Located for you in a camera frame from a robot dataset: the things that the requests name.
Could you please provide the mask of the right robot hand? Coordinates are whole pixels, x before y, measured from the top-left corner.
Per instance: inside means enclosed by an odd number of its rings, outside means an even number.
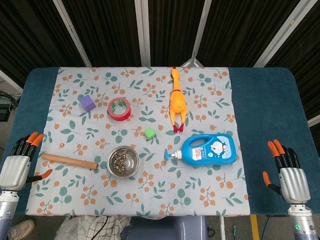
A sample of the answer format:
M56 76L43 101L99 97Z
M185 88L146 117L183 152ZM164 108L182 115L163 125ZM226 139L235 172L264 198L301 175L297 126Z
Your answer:
M281 145L277 139L269 141L267 145L275 161L280 186L273 184L269 174L263 171L265 185L291 205L308 202L311 199L308 181L296 152Z

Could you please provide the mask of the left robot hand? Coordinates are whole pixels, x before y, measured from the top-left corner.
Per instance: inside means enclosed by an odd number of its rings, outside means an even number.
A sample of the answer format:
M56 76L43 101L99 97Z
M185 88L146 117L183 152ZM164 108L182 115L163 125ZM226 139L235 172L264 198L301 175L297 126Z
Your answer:
M16 141L0 172L1 190L18 192L27 183L43 180L53 172L49 169L41 175L29 176L32 159L43 138L44 134L33 132Z

